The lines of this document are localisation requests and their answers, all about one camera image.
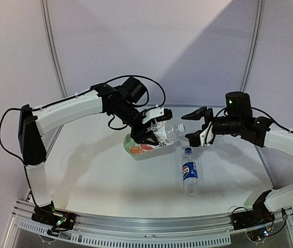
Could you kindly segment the clear tea bottle white label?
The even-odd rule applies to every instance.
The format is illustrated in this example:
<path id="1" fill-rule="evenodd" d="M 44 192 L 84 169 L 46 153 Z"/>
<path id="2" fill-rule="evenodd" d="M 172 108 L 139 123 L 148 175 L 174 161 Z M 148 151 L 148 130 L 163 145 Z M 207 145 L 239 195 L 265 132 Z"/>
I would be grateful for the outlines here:
<path id="1" fill-rule="evenodd" d="M 130 134 L 127 134 L 123 146 L 132 156 L 142 155 L 175 144 L 185 131 L 186 128 L 182 123 L 175 125 L 169 120 L 155 122 L 150 126 L 145 141 L 134 141 Z"/>

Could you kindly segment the white bottle cap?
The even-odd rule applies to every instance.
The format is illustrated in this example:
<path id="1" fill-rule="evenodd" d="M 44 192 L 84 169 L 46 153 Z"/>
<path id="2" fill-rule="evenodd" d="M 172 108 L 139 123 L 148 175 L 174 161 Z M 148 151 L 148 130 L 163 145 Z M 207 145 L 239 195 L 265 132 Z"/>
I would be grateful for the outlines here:
<path id="1" fill-rule="evenodd" d="M 182 123 L 180 123 L 177 126 L 177 128 L 178 128 L 179 133 L 184 133 L 186 131 L 186 128 L 185 128 L 184 124 L 182 124 Z"/>

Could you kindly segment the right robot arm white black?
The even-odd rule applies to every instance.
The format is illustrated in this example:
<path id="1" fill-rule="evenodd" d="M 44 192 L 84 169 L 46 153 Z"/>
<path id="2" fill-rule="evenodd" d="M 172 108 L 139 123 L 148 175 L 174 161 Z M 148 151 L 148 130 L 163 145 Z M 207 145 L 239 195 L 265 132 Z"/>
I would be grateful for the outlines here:
<path id="1" fill-rule="evenodd" d="M 185 135 L 192 147 L 213 144 L 216 135 L 239 136 L 241 139 L 258 146 L 283 152 L 293 157 L 293 131 L 277 123 L 270 115 L 253 117 L 250 96 L 240 91 L 225 95 L 224 116 L 213 114 L 208 107 L 182 116 L 183 120 L 204 120 L 200 130 Z M 248 214 L 252 225 L 259 225 L 272 213 L 293 204 L 293 184 L 278 190 L 263 192 L 254 202 Z"/>

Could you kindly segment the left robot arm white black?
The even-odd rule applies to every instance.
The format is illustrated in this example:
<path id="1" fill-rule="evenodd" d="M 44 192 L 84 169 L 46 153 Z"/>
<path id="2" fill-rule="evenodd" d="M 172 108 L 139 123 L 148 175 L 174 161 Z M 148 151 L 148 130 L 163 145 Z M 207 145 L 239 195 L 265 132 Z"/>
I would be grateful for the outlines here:
<path id="1" fill-rule="evenodd" d="M 47 151 L 41 137 L 82 117 L 106 113 L 118 117 L 129 126 L 130 136 L 136 143 L 157 145 L 159 142 L 148 124 L 163 116 L 164 109 L 156 106 L 139 112 L 135 103 L 145 92 L 146 88 L 138 76 L 129 75 L 122 85 L 116 87 L 101 83 L 38 108 L 29 105 L 22 107 L 18 131 L 20 150 L 33 201 L 39 207 L 37 214 L 46 224 L 54 224 L 58 214 L 49 206 L 52 200 L 45 174 Z"/>

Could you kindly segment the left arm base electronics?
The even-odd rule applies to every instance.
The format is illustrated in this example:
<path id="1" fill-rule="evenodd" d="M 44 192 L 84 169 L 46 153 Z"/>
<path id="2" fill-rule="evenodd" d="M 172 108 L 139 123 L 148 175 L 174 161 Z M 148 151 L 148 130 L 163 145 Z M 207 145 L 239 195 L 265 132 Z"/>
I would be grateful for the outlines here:
<path id="1" fill-rule="evenodd" d="M 32 220 L 49 226 L 47 235 L 58 237 L 60 233 L 73 230 L 76 214 L 56 210 L 53 204 L 34 207 Z"/>

